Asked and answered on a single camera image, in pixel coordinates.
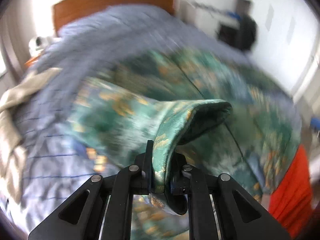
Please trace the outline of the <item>green patterned silk garment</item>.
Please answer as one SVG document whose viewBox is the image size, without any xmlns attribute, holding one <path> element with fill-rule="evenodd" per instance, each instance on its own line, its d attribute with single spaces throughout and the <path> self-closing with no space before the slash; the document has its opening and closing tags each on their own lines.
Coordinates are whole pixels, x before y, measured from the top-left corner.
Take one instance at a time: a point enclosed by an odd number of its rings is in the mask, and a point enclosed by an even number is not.
<svg viewBox="0 0 320 240">
<path fill-rule="evenodd" d="M 210 51 L 147 51 L 86 77 L 67 133 L 119 167 L 154 142 L 153 185 L 133 201 L 132 239 L 188 238 L 188 220 L 164 195 L 174 153 L 217 176 L 230 174 L 255 199 L 273 193 L 300 144 L 291 99 L 252 66 Z"/>
</svg>

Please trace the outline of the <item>white desk cabinet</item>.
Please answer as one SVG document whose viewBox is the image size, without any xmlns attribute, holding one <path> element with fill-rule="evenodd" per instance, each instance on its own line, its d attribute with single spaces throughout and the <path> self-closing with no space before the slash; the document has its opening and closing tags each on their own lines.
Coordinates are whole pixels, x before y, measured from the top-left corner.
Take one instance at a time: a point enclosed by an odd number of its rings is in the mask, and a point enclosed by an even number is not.
<svg viewBox="0 0 320 240">
<path fill-rule="evenodd" d="M 193 24 L 207 35 L 218 38 L 222 27 L 238 30 L 239 15 L 230 10 L 218 9 L 212 5 L 189 2 L 191 12 L 194 14 Z"/>
</svg>

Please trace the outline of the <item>black garment on chair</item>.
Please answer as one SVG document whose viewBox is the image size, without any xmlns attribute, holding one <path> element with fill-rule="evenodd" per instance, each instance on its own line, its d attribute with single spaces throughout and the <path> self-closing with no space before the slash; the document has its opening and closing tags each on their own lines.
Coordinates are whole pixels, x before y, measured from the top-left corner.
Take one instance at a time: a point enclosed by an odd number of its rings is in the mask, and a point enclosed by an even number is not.
<svg viewBox="0 0 320 240">
<path fill-rule="evenodd" d="M 251 51 L 257 40 L 258 26 L 249 15 L 242 15 L 239 27 L 220 25 L 217 39 L 240 51 Z"/>
</svg>

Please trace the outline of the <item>orange red knit sweater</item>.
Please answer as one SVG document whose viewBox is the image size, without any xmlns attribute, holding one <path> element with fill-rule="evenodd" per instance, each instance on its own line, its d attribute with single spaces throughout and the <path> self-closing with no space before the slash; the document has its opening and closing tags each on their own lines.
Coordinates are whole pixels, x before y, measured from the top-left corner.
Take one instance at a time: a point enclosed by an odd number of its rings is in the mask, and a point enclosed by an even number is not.
<svg viewBox="0 0 320 240">
<path fill-rule="evenodd" d="M 294 239 L 312 216 L 311 201 L 309 163 L 305 148 L 299 145 L 284 178 L 271 194 L 268 211 Z"/>
</svg>

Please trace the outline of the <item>white bedside device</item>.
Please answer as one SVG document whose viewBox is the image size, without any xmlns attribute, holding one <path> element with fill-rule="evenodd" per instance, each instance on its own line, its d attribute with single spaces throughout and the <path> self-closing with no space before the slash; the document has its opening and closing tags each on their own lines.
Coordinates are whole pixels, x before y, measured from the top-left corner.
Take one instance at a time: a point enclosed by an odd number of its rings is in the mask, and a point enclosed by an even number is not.
<svg viewBox="0 0 320 240">
<path fill-rule="evenodd" d="M 37 36 L 33 37 L 28 44 L 29 47 L 29 54 L 31 57 L 35 57 L 42 53 L 48 46 L 55 42 L 59 42 L 60 38 L 59 37 L 42 37 L 42 36 Z"/>
</svg>

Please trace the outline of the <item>brown wooden headboard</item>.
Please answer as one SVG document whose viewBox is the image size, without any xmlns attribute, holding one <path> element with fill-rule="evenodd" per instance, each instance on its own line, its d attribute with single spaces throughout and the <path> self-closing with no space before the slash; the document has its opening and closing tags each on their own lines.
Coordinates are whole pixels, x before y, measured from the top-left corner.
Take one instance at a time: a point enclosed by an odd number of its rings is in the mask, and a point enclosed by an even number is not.
<svg viewBox="0 0 320 240">
<path fill-rule="evenodd" d="M 148 4 L 160 7 L 171 15 L 177 12 L 176 0 L 62 0 L 52 8 L 55 33 L 73 21 L 120 4 Z"/>
</svg>

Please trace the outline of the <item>blue plaid bed quilt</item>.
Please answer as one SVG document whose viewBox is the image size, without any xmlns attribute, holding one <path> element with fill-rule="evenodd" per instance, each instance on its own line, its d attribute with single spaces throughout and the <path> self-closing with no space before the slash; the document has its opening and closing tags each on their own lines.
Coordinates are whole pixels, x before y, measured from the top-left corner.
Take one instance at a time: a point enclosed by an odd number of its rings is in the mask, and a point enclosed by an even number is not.
<svg viewBox="0 0 320 240">
<path fill-rule="evenodd" d="M 33 71 L 61 68 L 61 72 L 27 102 L 11 109 L 27 158 L 21 202 L 5 198 L 1 208 L 24 233 L 31 232 L 94 172 L 93 164 L 69 147 L 64 126 L 85 77 L 153 49 L 205 49 L 230 63 L 250 63 L 245 53 L 151 5 L 110 7 L 66 25 L 60 37 Z"/>
</svg>

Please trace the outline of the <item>beige cloth on bed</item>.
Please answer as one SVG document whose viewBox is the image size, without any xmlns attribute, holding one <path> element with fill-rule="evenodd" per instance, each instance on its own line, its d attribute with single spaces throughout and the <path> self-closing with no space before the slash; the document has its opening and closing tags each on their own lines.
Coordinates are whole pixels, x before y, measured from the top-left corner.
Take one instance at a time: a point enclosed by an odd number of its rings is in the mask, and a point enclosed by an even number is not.
<svg viewBox="0 0 320 240">
<path fill-rule="evenodd" d="M 13 122 L 11 109 L 27 102 L 60 72 L 61 68 L 49 68 L 40 74 L 32 71 L 1 97 L 1 194 L 17 204 L 21 202 L 27 150 L 22 146 L 22 136 Z"/>
</svg>

